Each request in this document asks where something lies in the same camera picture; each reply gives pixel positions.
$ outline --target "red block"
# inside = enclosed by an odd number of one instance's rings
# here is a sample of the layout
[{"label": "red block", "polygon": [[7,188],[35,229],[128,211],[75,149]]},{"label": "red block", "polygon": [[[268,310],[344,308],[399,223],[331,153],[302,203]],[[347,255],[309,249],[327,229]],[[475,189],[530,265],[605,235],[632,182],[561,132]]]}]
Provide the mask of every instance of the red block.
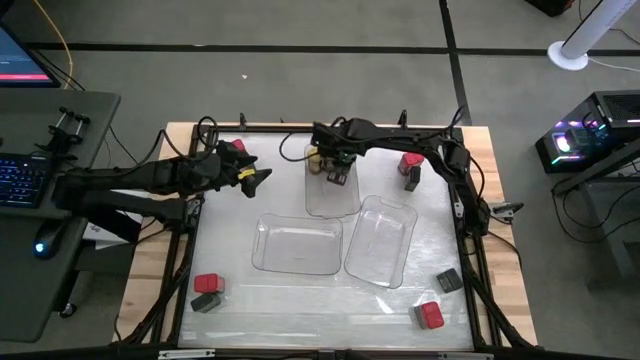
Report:
[{"label": "red block", "polygon": [[200,294],[224,292],[224,278],[218,274],[197,275],[193,279],[193,289]]},{"label": "red block", "polygon": [[233,146],[236,147],[236,149],[240,150],[240,151],[247,151],[247,149],[244,147],[244,143],[242,142],[242,140],[240,139],[235,139],[231,142],[231,144],[233,144]]},{"label": "red block", "polygon": [[400,160],[400,164],[398,164],[398,170],[402,175],[409,174],[409,169],[412,166],[420,166],[424,162],[424,156],[420,154],[413,153],[404,153],[402,154],[402,159]]},{"label": "red block", "polygon": [[423,329],[437,329],[444,326],[444,319],[440,307],[435,301],[422,304],[413,308],[418,318],[418,323]]}]

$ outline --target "gray carpet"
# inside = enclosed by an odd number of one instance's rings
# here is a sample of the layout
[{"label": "gray carpet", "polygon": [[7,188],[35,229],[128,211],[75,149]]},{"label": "gray carpet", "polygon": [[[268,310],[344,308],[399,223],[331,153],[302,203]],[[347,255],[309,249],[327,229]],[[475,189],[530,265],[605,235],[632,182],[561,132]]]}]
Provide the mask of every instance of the gray carpet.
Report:
[{"label": "gray carpet", "polygon": [[[557,18],[520,0],[448,2],[459,47],[545,49],[565,39],[579,22],[577,2]],[[446,45],[433,0],[42,3],[67,40],[77,42]],[[583,14],[594,4],[583,1]],[[636,5],[617,26],[640,38],[640,23],[634,21],[639,13]],[[24,40],[56,41],[29,1],[19,2],[6,22]],[[640,48],[613,31],[595,47]],[[64,53],[47,55],[66,66]],[[250,121],[267,122],[345,115],[383,123],[407,109],[410,123],[444,125],[457,108],[447,55],[76,51],[73,56],[75,77],[85,87],[122,94],[114,129],[138,158],[151,145],[150,134],[166,122],[203,115],[228,121],[244,112]],[[599,60],[640,68],[639,59]],[[505,196],[526,204],[514,231],[540,344],[557,351],[639,358],[640,299],[622,291],[587,291],[590,259],[601,249],[562,234],[549,197],[558,178],[543,173],[533,143],[592,91],[638,89],[640,76],[596,64],[565,72],[544,57],[461,56],[460,62],[473,124],[491,129]],[[129,164],[116,145],[111,145],[111,157],[113,164]],[[98,165],[107,159],[103,148]],[[1,343],[0,352],[108,343],[124,281],[94,277],[73,318],[53,316],[37,344]]]}]

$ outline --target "metal bracket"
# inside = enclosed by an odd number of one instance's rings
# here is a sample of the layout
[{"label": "metal bracket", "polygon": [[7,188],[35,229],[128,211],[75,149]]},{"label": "metal bracket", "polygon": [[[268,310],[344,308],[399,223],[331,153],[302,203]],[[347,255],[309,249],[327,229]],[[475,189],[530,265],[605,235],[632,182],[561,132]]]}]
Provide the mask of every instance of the metal bracket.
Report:
[{"label": "metal bracket", "polygon": [[523,203],[487,203],[489,205],[490,215],[504,221],[512,221],[515,213],[524,207]]},{"label": "metal bracket", "polygon": [[453,203],[453,210],[455,211],[456,217],[458,219],[461,219],[464,215],[464,205],[462,205],[462,202],[460,201],[456,201]]}]

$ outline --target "transparent plastic tray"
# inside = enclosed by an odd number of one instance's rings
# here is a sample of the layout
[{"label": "transparent plastic tray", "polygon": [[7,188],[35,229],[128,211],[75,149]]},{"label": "transparent plastic tray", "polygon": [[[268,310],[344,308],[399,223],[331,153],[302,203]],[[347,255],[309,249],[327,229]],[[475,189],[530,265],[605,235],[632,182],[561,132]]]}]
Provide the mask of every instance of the transparent plastic tray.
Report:
[{"label": "transparent plastic tray", "polygon": [[337,185],[327,181],[327,172],[312,174],[309,162],[304,162],[304,183],[307,213],[324,218],[340,218],[360,211],[358,171],[352,166],[347,182]]},{"label": "transparent plastic tray", "polygon": [[342,223],[265,214],[258,220],[251,262],[256,269],[333,275],[342,264]]},{"label": "transparent plastic tray", "polygon": [[410,206],[369,196],[362,203],[345,261],[349,275],[378,286],[402,285],[418,213]]}]

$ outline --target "blue backlit keyboard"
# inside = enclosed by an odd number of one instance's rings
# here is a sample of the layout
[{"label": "blue backlit keyboard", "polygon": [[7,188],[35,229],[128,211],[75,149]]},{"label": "blue backlit keyboard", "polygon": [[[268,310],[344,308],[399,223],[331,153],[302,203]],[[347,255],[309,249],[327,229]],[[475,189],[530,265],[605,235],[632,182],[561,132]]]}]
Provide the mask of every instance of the blue backlit keyboard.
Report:
[{"label": "blue backlit keyboard", "polygon": [[37,208],[50,175],[49,157],[0,153],[0,206]]}]

